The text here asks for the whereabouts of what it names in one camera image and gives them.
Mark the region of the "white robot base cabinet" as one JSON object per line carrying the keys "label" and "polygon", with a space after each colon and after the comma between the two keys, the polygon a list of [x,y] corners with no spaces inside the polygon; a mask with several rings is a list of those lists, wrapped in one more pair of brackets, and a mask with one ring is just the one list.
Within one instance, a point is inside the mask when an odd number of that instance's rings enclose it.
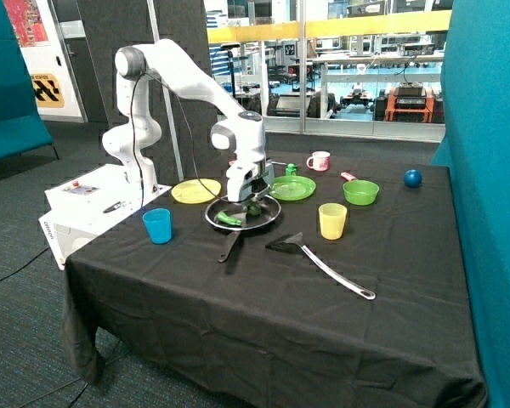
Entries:
{"label": "white robot base cabinet", "polygon": [[50,211],[39,218],[59,269],[96,237],[170,190],[155,184],[135,191],[122,165],[105,164],[45,191]]}

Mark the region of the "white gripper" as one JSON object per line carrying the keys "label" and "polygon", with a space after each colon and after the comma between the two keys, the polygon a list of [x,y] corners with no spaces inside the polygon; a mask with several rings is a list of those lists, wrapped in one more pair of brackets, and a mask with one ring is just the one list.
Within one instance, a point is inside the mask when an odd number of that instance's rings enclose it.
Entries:
{"label": "white gripper", "polygon": [[258,205],[268,203],[268,193],[274,183],[275,170],[272,161],[233,161],[226,171],[227,200],[239,203],[241,212],[247,211],[245,201],[254,200]]}

